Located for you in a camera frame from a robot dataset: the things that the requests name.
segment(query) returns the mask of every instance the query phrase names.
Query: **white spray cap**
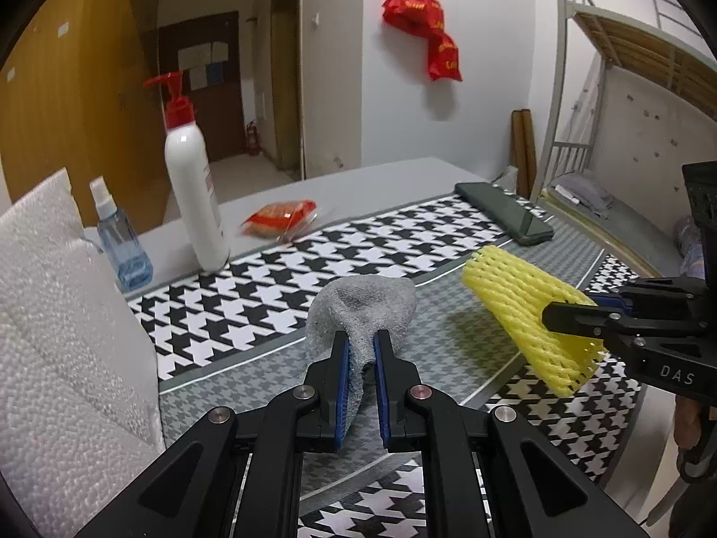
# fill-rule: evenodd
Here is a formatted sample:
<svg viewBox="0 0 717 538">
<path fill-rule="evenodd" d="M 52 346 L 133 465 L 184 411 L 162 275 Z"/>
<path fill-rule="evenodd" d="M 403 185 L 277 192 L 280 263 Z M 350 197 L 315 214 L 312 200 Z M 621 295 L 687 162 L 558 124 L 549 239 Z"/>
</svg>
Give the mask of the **white spray cap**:
<svg viewBox="0 0 717 538">
<path fill-rule="evenodd" d="M 115 199 L 110 194 L 110 191 L 107 190 L 104 177 L 100 176 L 92 180 L 90 182 L 90 191 L 95 199 L 95 210 L 97 210 L 99 220 L 109 218 L 117 212 Z"/>
</svg>

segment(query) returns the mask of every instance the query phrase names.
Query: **bunk bed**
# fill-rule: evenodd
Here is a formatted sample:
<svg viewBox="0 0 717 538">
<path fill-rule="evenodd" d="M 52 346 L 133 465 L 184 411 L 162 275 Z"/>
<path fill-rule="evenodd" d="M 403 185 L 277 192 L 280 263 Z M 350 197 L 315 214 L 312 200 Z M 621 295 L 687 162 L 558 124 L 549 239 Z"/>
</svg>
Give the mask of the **bunk bed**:
<svg viewBox="0 0 717 538">
<path fill-rule="evenodd" d="M 662 8 L 682 10 L 669 0 L 652 0 L 656 26 L 651 26 L 600 8 L 593 0 L 558 0 L 556 76 L 546 139 L 531 199 L 540 201 L 560 217 L 607 244 L 644 276 L 669 277 L 678 274 L 682 256 L 672 238 L 655 224 L 617 198 L 612 199 L 606 216 L 584 204 L 575 204 L 575 200 L 571 201 L 555 189 L 565 174 L 590 173 L 604 103 L 606 71 L 611 66 L 619 66 L 664 87 L 717 121 L 717 64 L 663 29 L 663 22 L 668 20 L 701 38 L 693 28 L 676 19 L 674 13 L 661 10 L 658 1 Z M 567 26 L 571 20 L 582 29 L 601 56 L 592 126 L 586 143 L 561 141 L 557 137 L 566 69 Z"/>
</svg>

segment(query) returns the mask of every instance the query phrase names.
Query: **red plastic bag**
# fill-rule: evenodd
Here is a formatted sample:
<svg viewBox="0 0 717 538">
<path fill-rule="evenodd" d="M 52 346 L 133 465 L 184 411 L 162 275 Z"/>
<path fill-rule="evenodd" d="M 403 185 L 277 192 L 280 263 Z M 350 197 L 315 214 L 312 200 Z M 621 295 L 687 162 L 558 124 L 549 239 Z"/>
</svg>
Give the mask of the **red plastic bag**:
<svg viewBox="0 0 717 538">
<path fill-rule="evenodd" d="M 443 8 L 438 0 L 386 0 L 384 20 L 413 36 L 427 39 L 443 32 Z"/>
<path fill-rule="evenodd" d="M 439 78 L 463 80 L 458 70 L 458 47 L 446 33 L 428 42 L 428 76 L 432 81 Z"/>
<path fill-rule="evenodd" d="M 267 204 L 244 221 L 242 230 L 258 237 L 292 240 L 316 217 L 316 202 L 276 202 Z"/>
</svg>

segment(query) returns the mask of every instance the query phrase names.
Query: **gray sock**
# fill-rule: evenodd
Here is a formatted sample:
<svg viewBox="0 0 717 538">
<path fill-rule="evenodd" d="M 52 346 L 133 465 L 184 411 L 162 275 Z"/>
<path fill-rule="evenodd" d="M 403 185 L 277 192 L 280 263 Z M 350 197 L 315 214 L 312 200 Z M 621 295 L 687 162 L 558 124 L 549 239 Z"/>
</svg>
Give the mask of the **gray sock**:
<svg viewBox="0 0 717 538">
<path fill-rule="evenodd" d="M 310 364 L 329 357 L 337 330 L 349 334 L 346 430 L 361 404 L 363 377 L 374 363 L 374 334 L 378 330 L 388 330 L 393 351 L 397 351 L 415 309 L 413 281 L 380 275 L 358 275 L 332 281 L 311 303 L 306 321 L 306 359 Z"/>
</svg>

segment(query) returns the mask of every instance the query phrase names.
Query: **white pump bottle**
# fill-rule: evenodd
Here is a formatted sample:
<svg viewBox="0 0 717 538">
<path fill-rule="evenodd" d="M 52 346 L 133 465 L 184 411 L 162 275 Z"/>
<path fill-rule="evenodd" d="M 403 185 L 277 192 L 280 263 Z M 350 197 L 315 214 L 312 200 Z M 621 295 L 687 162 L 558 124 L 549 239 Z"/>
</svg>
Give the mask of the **white pump bottle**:
<svg viewBox="0 0 717 538">
<path fill-rule="evenodd" d="M 177 71 L 151 78 L 145 85 L 166 83 L 169 89 L 164 144 L 169 180 L 199 265 L 216 271 L 229 258 L 229 241 L 221 230 L 207 147 L 194 119 L 194 107 L 181 93 L 181 80 L 182 71 Z"/>
</svg>

